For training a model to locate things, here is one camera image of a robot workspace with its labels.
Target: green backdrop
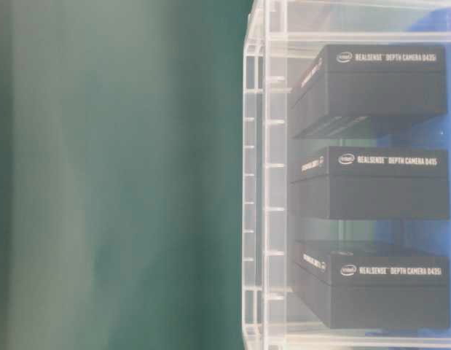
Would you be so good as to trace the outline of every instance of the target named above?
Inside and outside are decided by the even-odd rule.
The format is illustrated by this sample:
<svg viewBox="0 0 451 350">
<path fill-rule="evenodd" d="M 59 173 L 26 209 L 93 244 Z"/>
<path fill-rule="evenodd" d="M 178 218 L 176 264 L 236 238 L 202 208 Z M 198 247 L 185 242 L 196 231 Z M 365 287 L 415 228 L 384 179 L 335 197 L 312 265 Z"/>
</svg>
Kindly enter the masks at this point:
<svg viewBox="0 0 451 350">
<path fill-rule="evenodd" d="M 250 0 L 0 0 L 0 349 L 241 349 Z"/>
</svg>

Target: transparent plastic bin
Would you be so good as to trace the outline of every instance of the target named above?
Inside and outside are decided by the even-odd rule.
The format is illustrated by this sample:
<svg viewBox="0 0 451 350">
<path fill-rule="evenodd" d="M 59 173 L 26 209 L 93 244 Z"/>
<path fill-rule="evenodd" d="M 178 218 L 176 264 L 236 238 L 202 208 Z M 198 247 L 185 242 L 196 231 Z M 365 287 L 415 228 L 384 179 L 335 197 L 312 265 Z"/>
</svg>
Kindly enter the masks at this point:
<svg viewBox="0 0 451 350">
<path fill-rule="evenodd" d="M 379 137 L 291 137 L 292 88 L 328 44 L 444 47 L 447 112 Z M 255 0 L 243 67 L 242 326 L 246 348 L 451 348 L 451 1 Z M 289 169 L 295 155 L 311 155 L 329 145 L 447 150 L 450 219 L 317 219 L 292 214 Z M 294 242 L 308 239 L 384 241 L 447 257 L 450 326 L 328 327 L 292 288 Z"/>
</svg>

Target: product box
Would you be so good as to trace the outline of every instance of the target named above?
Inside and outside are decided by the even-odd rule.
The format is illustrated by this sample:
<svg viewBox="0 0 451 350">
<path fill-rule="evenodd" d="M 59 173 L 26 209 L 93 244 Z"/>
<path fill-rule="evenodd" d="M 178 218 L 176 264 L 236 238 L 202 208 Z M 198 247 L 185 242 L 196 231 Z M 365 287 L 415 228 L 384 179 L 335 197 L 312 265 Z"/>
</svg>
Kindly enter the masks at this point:
<svg viewBox="0 0 451 350">
<path fill-rule="evenodd" d="M 289 211 L 321 219 L 449 219 L 447 151 L 326 147 L 289 169 Z"/>
<path fill-rule="evenodd" d="M 367 139 L 446 112 L 442 46 L 329 44 L 291 90 L 289 135 Z"/>
<path fill-rule="evenodd" d="M 329 328 L 450 326 L 447 257 L 367 241 L 296 241 L 293 291 Z"/>
</svg>

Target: intel logo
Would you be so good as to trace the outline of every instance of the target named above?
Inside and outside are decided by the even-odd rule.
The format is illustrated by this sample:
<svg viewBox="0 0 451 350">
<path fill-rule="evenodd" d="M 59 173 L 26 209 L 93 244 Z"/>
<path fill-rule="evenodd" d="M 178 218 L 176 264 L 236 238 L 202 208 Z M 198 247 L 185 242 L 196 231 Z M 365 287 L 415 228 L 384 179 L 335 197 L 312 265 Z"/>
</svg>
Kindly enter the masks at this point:
<svg viewBox="0 0 451 350">
<path fill-rule="evenodd" d="M 352 252 L 343 252 L 341 250 L 333 250 L 330 252 L 330 254 L 337 254 L 337 255 L 342 255 L 345 257 L 352 257 L 353 253 Z"/>
<path fill-rule="evenodd" d="M 345 265 L 342 266 L 340 269 L 340 273 L 342 276 L 353 276 L 356 273 L 356 266 L 355 265 Z"/>
<path fill-rule="evenodd" d="M 339 163 L 347 166 L 348 164 L 353 164 L 355 161 L 355 156 L 351 153 L 345 153 L 339 157 Z"/>
<path fill-rule="evenodd" d="M 353 58 L 353 53 L 348 52 L 348 51 L 341 52 L 337 55 L 337 62 L 347 63 L 347 62 L 350 62 L 352 58 Z"/>
</svg>

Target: box side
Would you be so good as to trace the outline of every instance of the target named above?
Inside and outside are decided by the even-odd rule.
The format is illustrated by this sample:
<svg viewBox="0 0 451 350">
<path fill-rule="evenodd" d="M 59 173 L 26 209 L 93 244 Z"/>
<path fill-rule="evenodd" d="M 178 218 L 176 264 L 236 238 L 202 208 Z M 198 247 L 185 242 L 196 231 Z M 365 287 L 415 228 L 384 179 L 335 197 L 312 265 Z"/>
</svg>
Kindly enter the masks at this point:
<svg viewBox="0 0 451 350">
<path fill-rule="evenodd" d="M 293 106 L 289 106 L 289 136 L 292 138 L 317 136 L 331 120 L 326 116 L 326 73 L 321 73 Z"/>
<path fill-rule="evenodd" d="M 329 188 L 330 219 L 450 218 L 444 178 L 332 176 Z"/>
<path fill-rule="evenodd" d="M 332 116 L 396 116 L 398 119 L 403 115 L 434 116 L 447 112 L 443 71 L 329 72 L 327 75 Z"/>
<path fill-rule="evenodd" d="M 289 211 L 300 217 L 330 218 L 329 178 L 318 176 L 290 184 Z"/>
<path fill-rule="evenodd" d="M 332 328 L 446 329 L 447 287 L 332 287 Z"/>
<path fill-rule="evenodd" d="M 326 47 L 323 47 L 311 64 L 303 72 L 291 89 L 289 95 L 289 108 L 293 109 L 295 105 L 311 90 L 327 71 Z"/>
<path fill-rule="evenodd" d="M 330 254 L 311 249 L 304 241 L 294 242 L 293 261 L 326 284 L 331 284 L 332 267 Z"/>
<path fill-rule="evenodd" d="M 304 179 L 311 179 L 329 173 L 329 149 L 324 147 L 311 156 L 298 157 L 290 165 L 290 182 L 298 182 Z"/>
<path fill-rule="evenodd" d="M 291 264 L 291 288 L 305 305 L 327 326 L 332 325 L 332 291 L 296 263 Z"/>
</svg>

